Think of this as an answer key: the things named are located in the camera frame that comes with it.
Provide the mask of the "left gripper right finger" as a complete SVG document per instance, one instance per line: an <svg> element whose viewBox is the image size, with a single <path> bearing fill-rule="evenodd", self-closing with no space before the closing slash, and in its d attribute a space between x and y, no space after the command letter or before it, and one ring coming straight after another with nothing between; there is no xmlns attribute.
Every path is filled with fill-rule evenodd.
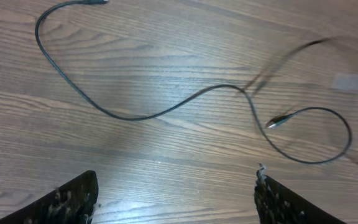
<svg viewBox="0 0 358 224"><path fill-rule="evenodd" d="M254 202L261 224L345 224L265 174L259 165Z"/></svg>

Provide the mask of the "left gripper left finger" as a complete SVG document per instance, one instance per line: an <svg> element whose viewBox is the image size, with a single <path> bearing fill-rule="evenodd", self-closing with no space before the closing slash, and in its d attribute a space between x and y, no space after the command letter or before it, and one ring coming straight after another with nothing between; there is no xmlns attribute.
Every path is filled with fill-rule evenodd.
<svg viewBox="0 0 358 224"><path fill-rule="evenodd" d="M96 172L87 170L30 205L0 219L0 224L91 224L98 202Z"/></svg>

